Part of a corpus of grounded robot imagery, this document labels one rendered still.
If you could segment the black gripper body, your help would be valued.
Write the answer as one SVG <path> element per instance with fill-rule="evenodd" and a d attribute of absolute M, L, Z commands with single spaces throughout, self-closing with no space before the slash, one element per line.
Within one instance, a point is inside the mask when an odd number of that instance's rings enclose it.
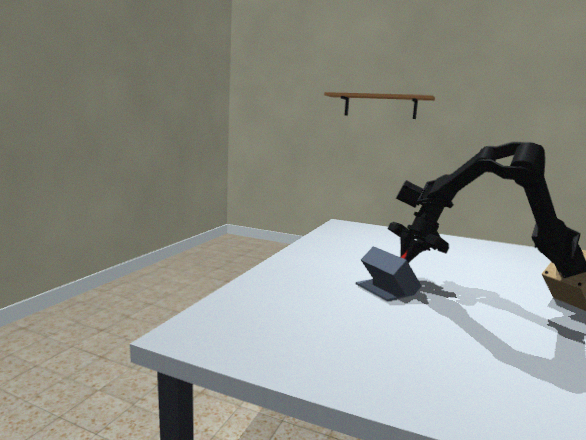
<path fill-rule="evenodd" d="M 433 246 L 437 247 L 438 251 L 447 254 L 449 250 L 449 243 L 441 237 L 431 234 L 433 228 L 438 227 L 439 225 L 439 223 L 437 223 L 438 218 L 435 215 L 424 210 L 419 210 L 419 212 L 415 212 L 414 215 L 416 216 L 414 222 L 412 223 L 412 225 L 408 224 L 407 228 L 402 224 L 391 222 L 387 229 L 396 234 L 397 236 L 401 233 L 400 235 L 406 236 L 410 240 L 416 239 L 428 248 L 430 248 L 430 243 L 432 243 Z M 395 231 L 398 227 L 399 229 Z M 420 232 L 417 233 L 416 231 Z M 429 234 L 430 236 L 427 236 Z"/>

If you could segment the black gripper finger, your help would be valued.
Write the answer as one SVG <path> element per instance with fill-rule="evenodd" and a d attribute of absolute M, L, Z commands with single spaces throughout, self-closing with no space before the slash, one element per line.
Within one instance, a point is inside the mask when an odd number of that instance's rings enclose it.
<path fill-rule="evenodd" d="M 408 263 L 410 263 L 418 254 L 426 250 L 430 251 L 430 248 L 425 246 L 423 243 L 412 239 L 405 259 L 408 261 Z"/>
<path fill-rule="evenodd" d="M 400 257 L 408 250 L 411 242 L 406 236 L 398 235 L 400 237 Z"/>

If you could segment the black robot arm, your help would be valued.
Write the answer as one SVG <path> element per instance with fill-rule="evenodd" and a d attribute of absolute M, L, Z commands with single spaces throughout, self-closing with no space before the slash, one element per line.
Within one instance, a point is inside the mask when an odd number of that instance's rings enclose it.
<path fill-rule="evenodd" d="M 512 155 L 514 157 L 510 166 L 496 162 L 496 159 Z M 452 200 L 458 191 L 483 173 L 492 172 L 503 179 L 512 179 L 524 188 L 536 221 L 531 236 L 534 248 L 538 248 L 540 253 L 556 263 L 555 266 L 563 278 L 585 273 L 586 260 L 578 244 L 581 233 L 566 227 L 557 218 L 544 170 L 545 151 L 541 145 L 510 142 L 499 146 L 485 146 L 455 172 L 427 182 L 424 188 L 406 180 L 396 199 L 414 208 L 421 204 L 420 210 L 439 219 L 444 207 L 451 208 L 454 205 Z"/>

